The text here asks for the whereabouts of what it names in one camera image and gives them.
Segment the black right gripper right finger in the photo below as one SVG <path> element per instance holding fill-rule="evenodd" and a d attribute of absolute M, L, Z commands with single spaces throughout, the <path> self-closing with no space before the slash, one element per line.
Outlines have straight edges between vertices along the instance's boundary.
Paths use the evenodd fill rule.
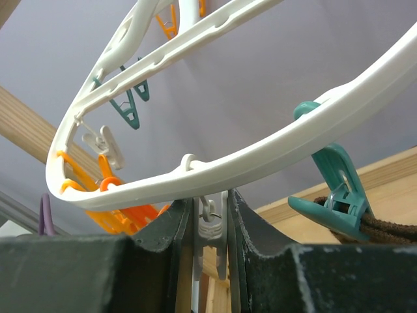
<path fill-rule="evenodd" d="M 233 312 L 415 312 L 414 245 L 300 244 L 228 195 Z"/>

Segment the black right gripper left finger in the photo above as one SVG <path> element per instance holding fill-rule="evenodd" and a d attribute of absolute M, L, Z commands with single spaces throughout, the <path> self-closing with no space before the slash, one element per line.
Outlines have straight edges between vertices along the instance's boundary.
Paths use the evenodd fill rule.
<path fill-rule="evenodd" d="M 133 236 L 1 240 L 2 312 L 189 312 L 192 201 Z"/>

